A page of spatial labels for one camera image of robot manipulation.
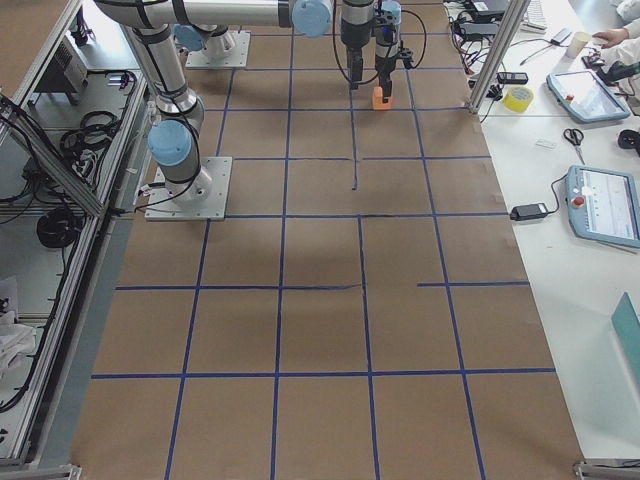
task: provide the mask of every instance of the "person's hand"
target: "person's hand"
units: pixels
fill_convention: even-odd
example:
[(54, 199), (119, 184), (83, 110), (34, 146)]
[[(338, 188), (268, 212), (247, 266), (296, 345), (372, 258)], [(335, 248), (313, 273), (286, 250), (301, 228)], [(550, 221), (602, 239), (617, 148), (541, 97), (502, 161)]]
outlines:
[(602, 48), (610, 48), (618, 45), (623, 40), (627, 40), (629, 38), (629, 31), (626, 28), (612, 28), (604, 32), (594, 33), (593, 36), (607, 42), (602, 45)]

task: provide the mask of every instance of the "keyboard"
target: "keyboard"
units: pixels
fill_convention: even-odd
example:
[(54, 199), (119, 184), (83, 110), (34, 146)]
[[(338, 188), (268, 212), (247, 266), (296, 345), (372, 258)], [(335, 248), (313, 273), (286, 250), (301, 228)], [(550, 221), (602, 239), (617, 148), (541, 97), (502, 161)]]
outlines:
[(544, 18), (540, 2), (541, 0), (531, 0), (520, 25), (521, 30), (537, 33), (547, 31), (547, 20)]

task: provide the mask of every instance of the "mounting plate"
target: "mounting plate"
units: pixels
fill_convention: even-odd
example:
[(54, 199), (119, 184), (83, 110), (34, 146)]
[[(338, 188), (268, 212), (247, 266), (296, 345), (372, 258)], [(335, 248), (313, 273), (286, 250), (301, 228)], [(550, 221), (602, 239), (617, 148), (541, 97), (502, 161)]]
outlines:
[(251, 32), (231, 32), (236, 47), (228, 57), (212, 59), (202, 52), (190, 52), (185, 67), (189, 70), (221, 70), (225, 68), (244, 68), (249, 57)]
[[(190, 204), (176, 204), (167, 200), (160, 205), (146, 209), (144, 217), (148, 221), (184, 221), (184, 220), (224, 220), (229, 194), (229, 180), (231, 179), (231, 157), (203, 157), (204, 168), (213, 184), (211, 192), (202, 201)], [(164, 175), (158, 168), (154, 182), (164, 182)], [(162, 188), (153, 190), (149, 196), (149, 203), (160, 202), (169, 198), (169, 192)]]

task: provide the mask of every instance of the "blue joint cap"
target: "blue joint cap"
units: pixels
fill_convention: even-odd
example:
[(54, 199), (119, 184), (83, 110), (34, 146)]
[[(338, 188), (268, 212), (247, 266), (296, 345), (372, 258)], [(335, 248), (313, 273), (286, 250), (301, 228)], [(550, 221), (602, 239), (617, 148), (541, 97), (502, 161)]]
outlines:
[(300, 33), (310, 38), (320, 37), (331, 26), (331, 0), (298, 0), (291, 20)]
[(173, 34), (178, 43), (190, 52), (199, 52), (205, 47), (206, 40), (203, 38), (202, 32), (191, 25), (175, 25)]
[(394, 25), (402, 23), (402, 6), (395, 0), (385, 0), (382, 2), (382, 10), (389, 12), (395, 17)]
[(185, 161), (193, 139), (189, 129), (177, 120), (165, 120), (149, 132), (147, 145), (163, 167), (175, 167)]

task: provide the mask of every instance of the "tablet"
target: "tablet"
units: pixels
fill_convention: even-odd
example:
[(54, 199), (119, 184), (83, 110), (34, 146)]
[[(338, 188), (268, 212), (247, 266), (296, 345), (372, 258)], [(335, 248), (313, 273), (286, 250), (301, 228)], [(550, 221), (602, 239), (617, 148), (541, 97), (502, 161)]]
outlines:
[(579, 122), (619, 120), (630, 115), (624, 100), (611, 93), (591, 70), (551, 73), (547, 85)]
[(631, 175), (575, 165), (565, 185), (569, 223), (578, 237), (640, 248), (640, 207)]

